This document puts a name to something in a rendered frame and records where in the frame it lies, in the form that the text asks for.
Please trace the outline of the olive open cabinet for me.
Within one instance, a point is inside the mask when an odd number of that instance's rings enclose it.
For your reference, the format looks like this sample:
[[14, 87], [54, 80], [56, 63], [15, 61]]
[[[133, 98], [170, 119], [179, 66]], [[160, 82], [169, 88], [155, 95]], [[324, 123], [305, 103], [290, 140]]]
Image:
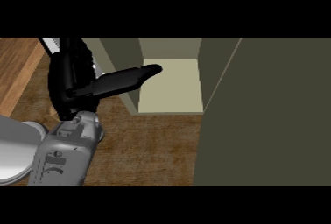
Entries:
[[99, 75], [142, 65], [163, 71], [119, 97], [133, 115], [200, 115], [207, 111], [240, 38], [85, 38]]

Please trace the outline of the dark grey cabinet door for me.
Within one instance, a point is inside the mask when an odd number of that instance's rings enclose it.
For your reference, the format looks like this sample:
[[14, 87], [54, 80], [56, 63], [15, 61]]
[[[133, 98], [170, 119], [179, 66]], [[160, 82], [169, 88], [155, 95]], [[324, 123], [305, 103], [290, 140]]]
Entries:
[[246, 38], [201, 119], [197, 186], [331, 186], [331, 38]]

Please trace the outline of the white striped strip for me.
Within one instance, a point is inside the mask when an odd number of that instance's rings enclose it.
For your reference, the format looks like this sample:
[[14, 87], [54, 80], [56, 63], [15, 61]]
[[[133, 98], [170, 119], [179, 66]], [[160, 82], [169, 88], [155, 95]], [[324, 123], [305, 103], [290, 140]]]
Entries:
[[46, 49], [46, 53], [52, 55], [55, 52], [59, 51], [58, 42], [54, 38], [40, 38], [40, 43]]

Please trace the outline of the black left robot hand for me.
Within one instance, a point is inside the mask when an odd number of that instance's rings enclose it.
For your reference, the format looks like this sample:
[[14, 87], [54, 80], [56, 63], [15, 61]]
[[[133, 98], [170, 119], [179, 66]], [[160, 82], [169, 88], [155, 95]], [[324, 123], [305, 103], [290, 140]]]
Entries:
[[82, 38], [61, 38], [59, 51], [51, 56], [48, 91], [61, 121], [80, 111], [98, 112], [99, 100], [141, 88], [163, 71], [158, 64], [133, 67], [96, 77], [93, 56]]

